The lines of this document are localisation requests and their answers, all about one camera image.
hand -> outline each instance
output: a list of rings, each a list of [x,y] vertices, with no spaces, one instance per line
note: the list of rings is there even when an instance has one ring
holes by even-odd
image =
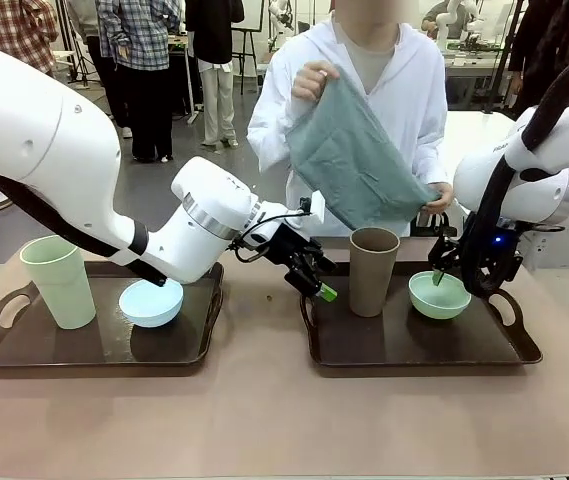
[[[522,78],[522,72],[514,72],[508,93],[511,95],[519,95],[520,92],[522,91],[523,86],[524,86],[524,79]]]
[[[455,192],[453,187],[448,183],[431,183],[430,187],[437,190],[442,197],[431,203],[427,203],[422,211],[429,215],[438,215],[444,213],[455,200]]]
[[[329,79],[337,80],[340,72],[328,62],[309,62],[295,77],[292,94],[296,98],[317,103]]]

brown tray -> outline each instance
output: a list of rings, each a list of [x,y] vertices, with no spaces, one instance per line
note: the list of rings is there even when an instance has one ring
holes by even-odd
[[[86,262],[97,315],[78,330],[58,328],[30,283],[0,301],[0,315],[19,296],[29,304],[10,328],[0,325],[0,368],[61,366],[196,367],[208,353],[222,305],[220,264],[199,281],[184,285],[184,304],[175,319],[160,328],[133,326],[119,309],[121,293],[139,280],[110,262]]]
[[[497,308],[473,298],[468,309],[449,321],[431,320],[411,304],[409,279],[428,271],[428,263],[395,265],[382,315],[364,319],[348,306],[349,264],[342,263],[322,281],[336,289],[333,303],[302,299],[311,357],[321,367],[519,366],[538,363],[542,353],[524,328],[519,305],[508,293],[498,295],[515,312],[505,325]]]

bowl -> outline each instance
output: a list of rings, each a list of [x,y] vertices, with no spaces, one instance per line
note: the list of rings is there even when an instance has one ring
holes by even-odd
[[[140,280],[122,292],[119,304],[133,325],[157,328],[177,316],[183,301],[184,289],[174,280],[167,280],[163,287]]]
[[[413,275],[408,283],[411,302],[418,312],[433,320],[450,320],[471,303],[464,283],[452,275],[444,275],[439,286],[433,284],[433,272]]]

white pants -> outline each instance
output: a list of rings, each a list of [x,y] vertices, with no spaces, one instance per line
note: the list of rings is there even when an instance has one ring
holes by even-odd
[[[233,128],[233,72],[209,68],[201,72],[204,89],[204,143],[235,140]]]

light green cup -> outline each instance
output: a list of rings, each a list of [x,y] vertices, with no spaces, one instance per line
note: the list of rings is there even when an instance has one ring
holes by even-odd
[[[81,328],[95,317],[95,303],[79,248],[57,235],[26,245],[20,260],[60,328]]]
[[[414,275],[408,283],[413,306],[434,320],[449,320],[461,314],[471,303],[464,283],[452,275],[444,275],[439,286],[433,283],[433,272]]]

